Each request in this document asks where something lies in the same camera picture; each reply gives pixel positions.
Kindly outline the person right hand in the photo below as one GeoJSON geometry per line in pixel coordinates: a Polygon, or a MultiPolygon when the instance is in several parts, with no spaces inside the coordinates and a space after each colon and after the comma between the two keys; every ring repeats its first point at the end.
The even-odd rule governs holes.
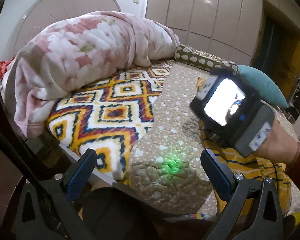
{"type": "Polygon", "coordinates": [[[279,124],[274,121],[273,126],[262,145],[253,155],[268,159],[272,163],[292,164],[300,153],[300,141],[291,137],[279,124]]]}

